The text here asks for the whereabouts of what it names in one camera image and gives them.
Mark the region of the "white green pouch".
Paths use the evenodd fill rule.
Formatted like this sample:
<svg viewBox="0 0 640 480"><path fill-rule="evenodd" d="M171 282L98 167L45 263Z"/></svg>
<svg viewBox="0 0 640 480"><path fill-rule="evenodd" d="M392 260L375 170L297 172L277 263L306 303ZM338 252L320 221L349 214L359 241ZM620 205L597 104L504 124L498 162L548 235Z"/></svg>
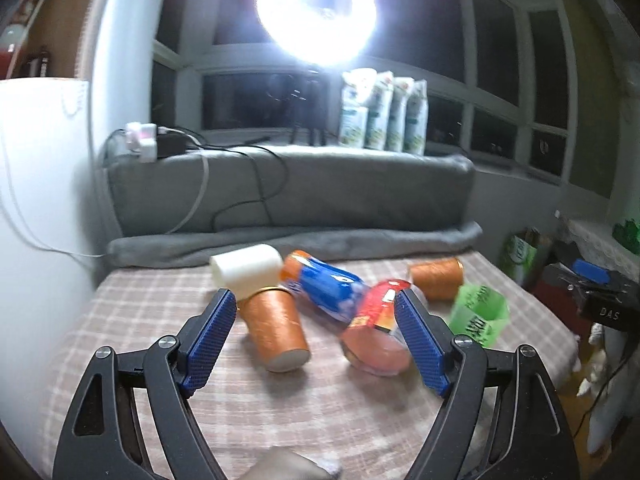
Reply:
<svg viewBox="0 0 640 480"><path fill-rule="evenodd" d="M390 152L401 152L404 144L406 110L409 96L414 86L411 77L395 77L393 97L388 114L385 149Z"/></svg>
<svg viewBox="0 0 640 480"><path fill-rule="evenodd" d="M343 73L342 107L338 144L344 148L363 148L370 99L375 78L374 68L356 68Z"/></svg>
<svg viewBox="0 0 640 480"><path fill-rule="evenodd" d="M378 73L368 99L368 119L364 147L381 151L386 142L390 103L394 94L394 74Z"/></svg>
<svg viewBox="0 0 640 480"><path fill-rule="evenodd" d="M404 147L405 153L423 155L428 119L427 81L417 80L406 106Z"/></svg>

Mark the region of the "pink plaid blanket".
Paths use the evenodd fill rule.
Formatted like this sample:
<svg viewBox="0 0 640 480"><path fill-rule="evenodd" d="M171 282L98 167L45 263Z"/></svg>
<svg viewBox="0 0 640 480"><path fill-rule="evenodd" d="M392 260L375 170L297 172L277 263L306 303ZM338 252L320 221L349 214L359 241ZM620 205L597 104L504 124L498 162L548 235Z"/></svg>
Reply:
<svg viewBox="0 0 640 480"><path fill-rule="evenodd" d="M492 348L531 344L556 388L570 377L577 341L543 304L479 252L458 257L467 283L506 297L510 322ZM427 256L337 263L369 285L405 278ZM50 365L38 427L37 467L51 478L63 422L93 353L148 348L176 334L212 299L208 266L187 269L119 269L98 287L87 310L63 338ZM431 429L442 399L422 384L411 365L394 377L357 370L344 356L344 330L315 306L298 304L311 351L299 370L265 369L238 318L205 388L189 401L198 426L228 478L238 478L273 446L338 460L343 479L402 479Z"/></svg>

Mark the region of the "orange cup near cushion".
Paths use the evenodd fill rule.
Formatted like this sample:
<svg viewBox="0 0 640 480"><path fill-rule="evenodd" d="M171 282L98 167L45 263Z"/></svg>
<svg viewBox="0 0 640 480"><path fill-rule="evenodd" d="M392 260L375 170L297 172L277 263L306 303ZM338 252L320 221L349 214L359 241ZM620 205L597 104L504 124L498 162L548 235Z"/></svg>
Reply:
<svg viewBox="0 0 640 480"><path fill-rule="evenodd" d="M452 301L464 284L464 267L458 258L439 259L409 266L412 284L430 301Z"/></svg>

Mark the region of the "white plastic cup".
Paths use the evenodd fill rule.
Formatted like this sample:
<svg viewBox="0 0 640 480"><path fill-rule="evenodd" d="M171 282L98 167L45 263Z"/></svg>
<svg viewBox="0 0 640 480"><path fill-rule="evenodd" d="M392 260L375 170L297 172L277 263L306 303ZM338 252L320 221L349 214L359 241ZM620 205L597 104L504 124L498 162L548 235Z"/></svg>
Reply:
<svg viewBox="0 0 640 480"><path fill-rule="evenodd" d="M226 288L238 301L247 299L259 289L277 286L283 259L277 249L258 244L224 252L209 258L216 288Z"/></svg>

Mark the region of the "orange cup by white cup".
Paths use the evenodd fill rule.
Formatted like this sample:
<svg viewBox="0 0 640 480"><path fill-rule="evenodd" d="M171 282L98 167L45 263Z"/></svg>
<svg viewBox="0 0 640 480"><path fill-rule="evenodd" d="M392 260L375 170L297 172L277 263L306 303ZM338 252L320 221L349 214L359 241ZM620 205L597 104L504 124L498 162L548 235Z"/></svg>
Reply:
<svg viewBox="0 0 640 480"><path fill-rule="evenodd" d="M280 286L258 289L241 301L239 314L266 370L292 372L310 360L311 352L292 292Z"/></svg>

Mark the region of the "red paper bag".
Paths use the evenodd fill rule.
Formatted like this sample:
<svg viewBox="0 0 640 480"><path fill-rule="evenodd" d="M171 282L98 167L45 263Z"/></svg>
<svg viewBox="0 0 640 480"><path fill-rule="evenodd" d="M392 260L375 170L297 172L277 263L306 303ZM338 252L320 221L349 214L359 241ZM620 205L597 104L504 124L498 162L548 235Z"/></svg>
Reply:
<svg viewBox="0 0 640 480"><path fill-rule="evenodd" d="M550 285L540 278L533 286L532 294L572 333L583 340L589 337L591 322L579 315L577 304L568 290Z"/></svg>

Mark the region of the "blue orange snack cup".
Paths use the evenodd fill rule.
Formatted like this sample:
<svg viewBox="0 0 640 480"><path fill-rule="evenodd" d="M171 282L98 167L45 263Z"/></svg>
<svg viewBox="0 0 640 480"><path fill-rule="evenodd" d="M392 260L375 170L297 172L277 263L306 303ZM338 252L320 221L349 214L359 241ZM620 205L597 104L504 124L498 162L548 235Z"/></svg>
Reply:
<svg viewBox="0 0 640 480"><path fill-rule="evenodd" d="M357 275L294 250L284 260L280 282L334 320L350 323L369 287Z"/></svg>

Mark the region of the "rolled grey blanket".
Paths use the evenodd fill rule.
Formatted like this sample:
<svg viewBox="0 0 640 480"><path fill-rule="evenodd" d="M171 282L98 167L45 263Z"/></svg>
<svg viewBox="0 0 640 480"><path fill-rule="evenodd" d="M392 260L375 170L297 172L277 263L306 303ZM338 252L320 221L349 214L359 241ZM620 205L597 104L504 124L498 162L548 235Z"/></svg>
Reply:
<svg viewBox="0 0 640 480"><path fill-rule="evenodd" d="M302 226L242 228L121 237L107 245L106 258L114 268L193 268L204 266L210 257L258 244L273 247L282 257L300 249L323 261L455 255L473 248L482 234L475 221L428 232Z"/></svg>

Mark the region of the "red snack cup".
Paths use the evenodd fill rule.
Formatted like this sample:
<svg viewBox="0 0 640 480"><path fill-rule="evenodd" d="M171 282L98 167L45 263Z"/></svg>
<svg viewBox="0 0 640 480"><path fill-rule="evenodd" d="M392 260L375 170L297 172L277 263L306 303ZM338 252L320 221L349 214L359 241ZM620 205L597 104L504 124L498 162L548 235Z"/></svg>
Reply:
<svg viewBox="0 0 640 480"><path fill-rule="evenodd" d="M375 376L393 377L404 372L412 357L395 318L395 299L406 280L378 282L363 296L356 316L341 336L343 353L357 370Z"/></svg>

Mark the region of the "white power adapter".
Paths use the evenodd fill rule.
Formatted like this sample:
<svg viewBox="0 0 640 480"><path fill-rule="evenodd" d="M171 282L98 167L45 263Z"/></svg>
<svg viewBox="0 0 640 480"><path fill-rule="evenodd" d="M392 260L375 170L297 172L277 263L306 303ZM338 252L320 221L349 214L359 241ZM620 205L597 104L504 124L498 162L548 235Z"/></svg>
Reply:
<svg viewBox="0 0 640 480"><path fill-rule="evenodd" d="M128 122L125 127L126 147L138 156L140 162L157 160L157 125Z"/></svg>

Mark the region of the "grey sofa back cushion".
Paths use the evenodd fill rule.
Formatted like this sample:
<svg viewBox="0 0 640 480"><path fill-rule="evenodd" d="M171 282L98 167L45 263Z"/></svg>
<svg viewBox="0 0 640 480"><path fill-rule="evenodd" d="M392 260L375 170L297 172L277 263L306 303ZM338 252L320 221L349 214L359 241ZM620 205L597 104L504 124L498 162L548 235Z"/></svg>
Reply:
<svg viewBox="0 0 640 480"><path fill-rule="evenodd" d="M114 213L126 236L241 228L438 231L461 226L475 167L464 156L273 146L112 158Z"/></svg>

